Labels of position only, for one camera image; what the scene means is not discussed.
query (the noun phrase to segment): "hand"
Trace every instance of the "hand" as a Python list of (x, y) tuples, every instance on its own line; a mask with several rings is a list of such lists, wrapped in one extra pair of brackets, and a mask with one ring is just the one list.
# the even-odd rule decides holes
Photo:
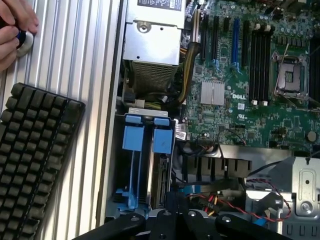
[(26, 0), (0, 0), (0, 17), (10, 26), (0, 29), (0, 72), (17, 58), (19, 30), (13, 26), (18, 21), (21, 30), (37, 33), (38, 18)]

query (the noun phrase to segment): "power supply label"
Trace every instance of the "power supply label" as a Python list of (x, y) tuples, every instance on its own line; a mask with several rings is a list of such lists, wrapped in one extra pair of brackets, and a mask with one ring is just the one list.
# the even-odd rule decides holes
[(138, 0), (138, 6), (181, 11), (183, 0)]

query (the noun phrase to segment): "cpu socket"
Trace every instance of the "cpu socket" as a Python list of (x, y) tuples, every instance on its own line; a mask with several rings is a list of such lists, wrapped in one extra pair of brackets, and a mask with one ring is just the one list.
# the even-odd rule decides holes
[(306, 99), (308, 96), (307, 62), (302, 56), (273, 56), (276, 59), (276, 93), (290, 98)]

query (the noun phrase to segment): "keyboard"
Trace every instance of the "keyboard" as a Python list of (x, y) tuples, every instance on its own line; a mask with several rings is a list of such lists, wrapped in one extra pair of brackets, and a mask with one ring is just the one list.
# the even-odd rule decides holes
[(0, 122), (0, 239), (30, 240), (71, 150), (85, 104), (17, 83)]

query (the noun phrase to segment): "blue ram slot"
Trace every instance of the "blue ram slot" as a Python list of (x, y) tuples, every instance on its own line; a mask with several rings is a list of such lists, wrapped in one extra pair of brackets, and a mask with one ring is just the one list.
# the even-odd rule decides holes
[(232, 56), (231, 63), (238, 62), (238, 44), (239, 44), (239, 34), (240, 34), (240, 20), (236, 18), (233, 22), (233, 33), (232, 33)]

